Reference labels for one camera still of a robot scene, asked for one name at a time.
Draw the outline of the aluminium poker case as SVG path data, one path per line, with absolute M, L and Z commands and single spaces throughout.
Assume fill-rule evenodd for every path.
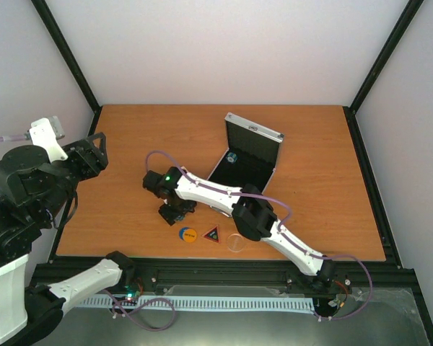
M 276 171 L 284 134 L 231 112 L 224 121 L 227 150 L 208 180 L 230 187 L 250 184 L 263 192 Z M 237 154 L 234 164 L 226 160 L 229 152 Z

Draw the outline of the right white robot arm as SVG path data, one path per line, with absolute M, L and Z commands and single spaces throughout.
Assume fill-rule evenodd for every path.
M 274 213 L 274 199 L 262 195 L 257 187 L 220 185 L 178 167 L 170 167 L 166 174 L 147 172 L 143 187 L 164 200 L 159 213 L 170 225 L 194 212 L 198 203 L 205 204 L 232 218 L 242 237 L 265 242 L 292 261 L 313 290 L 325 291 L 331 286 L 333 260 L 289 231 L 285 220 Z

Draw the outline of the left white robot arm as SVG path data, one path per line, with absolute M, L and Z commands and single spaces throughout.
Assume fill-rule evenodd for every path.
M 36 145 L 13 148 L 0 160 L 0 345 L 32 345 L 84 299 L 134 285 L 135 264 L 120 252 L 58 283 L 25 283 L 32 243 L 51 228 L 62 207 L 77 206 L 78 184 L 107 165 L 103 133 L 64 146 L 55 160 Z

